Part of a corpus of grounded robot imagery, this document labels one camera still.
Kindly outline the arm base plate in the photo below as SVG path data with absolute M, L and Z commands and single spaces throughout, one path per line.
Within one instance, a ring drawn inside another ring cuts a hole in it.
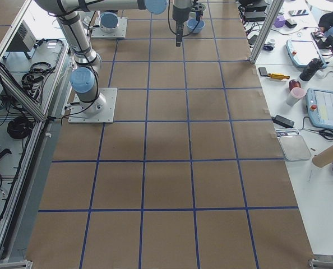
M 80 102 L 75 94 L 73 101 L 79 104 L 71 108 L 72 115 L 68 117 L 68 122 L 71 124 L 113 123 L 117 91 L 115 87 L 99 88 L 99 97 L 91 107 L 87 103 Z
M 92 39 L 125 39 L 127 32 L 126 17 L 119 17 L 118 23 L 114 28 L 104 27 L 100 24 L 100 18 L 97 17 L 94 22 L 94 27 L 91 31 Z

